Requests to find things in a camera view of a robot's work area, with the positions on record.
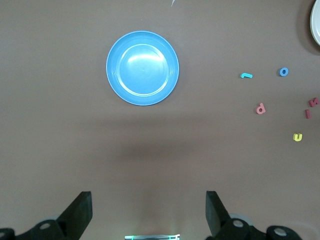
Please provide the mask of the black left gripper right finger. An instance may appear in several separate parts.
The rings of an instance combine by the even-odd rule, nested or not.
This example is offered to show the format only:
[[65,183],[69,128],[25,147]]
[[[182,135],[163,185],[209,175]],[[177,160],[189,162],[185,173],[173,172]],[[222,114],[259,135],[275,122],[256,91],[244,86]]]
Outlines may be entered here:
[[292,229],[271,225],[266,232],[256,229],[245,220],[231,217],[216,191],[207,191],[205,217],[211,232],[208,240],[299,240]]

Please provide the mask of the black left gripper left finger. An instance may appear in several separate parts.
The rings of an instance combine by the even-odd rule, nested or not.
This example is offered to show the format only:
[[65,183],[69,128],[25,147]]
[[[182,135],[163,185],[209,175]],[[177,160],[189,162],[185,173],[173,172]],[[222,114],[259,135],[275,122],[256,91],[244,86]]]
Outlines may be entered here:
[[12,228],[2,228],[2,240],[78,240],[93,217],[92,193],[81,192],[57,219],[44,220],[30,230],[16,235]]

